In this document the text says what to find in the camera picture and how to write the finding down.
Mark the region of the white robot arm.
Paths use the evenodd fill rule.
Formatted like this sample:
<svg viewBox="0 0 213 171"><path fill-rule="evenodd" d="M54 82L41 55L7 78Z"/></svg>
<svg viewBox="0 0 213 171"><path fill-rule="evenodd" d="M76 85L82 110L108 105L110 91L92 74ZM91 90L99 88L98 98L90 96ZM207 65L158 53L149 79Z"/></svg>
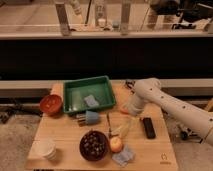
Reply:
<svg viewBox="0 0 213 171"><path fill-rule="evenodd" d="M133 90L127 102L130 114L140 114L147 102L154 103L213 146L213 116L207 111L166 94L156 78L137 80Z"/></svg>

